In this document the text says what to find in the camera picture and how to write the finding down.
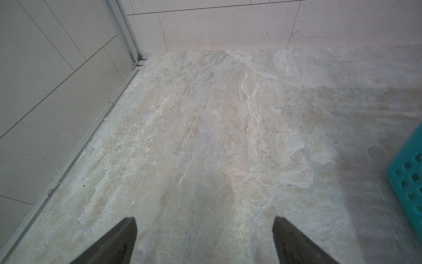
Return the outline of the teal plastic basket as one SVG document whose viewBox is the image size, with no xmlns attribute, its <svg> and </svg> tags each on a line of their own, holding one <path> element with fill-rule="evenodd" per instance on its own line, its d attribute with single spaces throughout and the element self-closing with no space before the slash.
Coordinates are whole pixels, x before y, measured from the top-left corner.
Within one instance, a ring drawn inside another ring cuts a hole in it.
<svg viewBox="0 0 422 264">
<path fill-rule="evenodd" d="M 386 176 L 416 234 L 422 237 L 422 126 L 389 163 Z"/>
</svg>

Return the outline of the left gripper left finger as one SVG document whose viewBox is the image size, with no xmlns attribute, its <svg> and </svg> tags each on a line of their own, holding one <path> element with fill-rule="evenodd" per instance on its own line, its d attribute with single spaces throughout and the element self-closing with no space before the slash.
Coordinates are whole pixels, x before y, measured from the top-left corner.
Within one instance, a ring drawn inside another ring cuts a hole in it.
<svg viewBox="0 0 422 264">
<path fill-rule="evenodd" d="M 126 217 L 92 244 L 71 264 L 128 264 L 137 237 L 134 217 Z"/>
</svg>

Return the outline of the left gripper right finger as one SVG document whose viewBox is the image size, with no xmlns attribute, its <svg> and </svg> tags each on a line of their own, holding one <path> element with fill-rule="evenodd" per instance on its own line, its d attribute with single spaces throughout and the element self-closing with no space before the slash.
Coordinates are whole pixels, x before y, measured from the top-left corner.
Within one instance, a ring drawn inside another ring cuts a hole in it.
<svg viewBox="0 0 422 264">
<path fill-rule="evenodd" d="M 273 240 L 281 264 L 336 264 L 337 261 L 284 217 L 276 216 Z"/>
</svg>

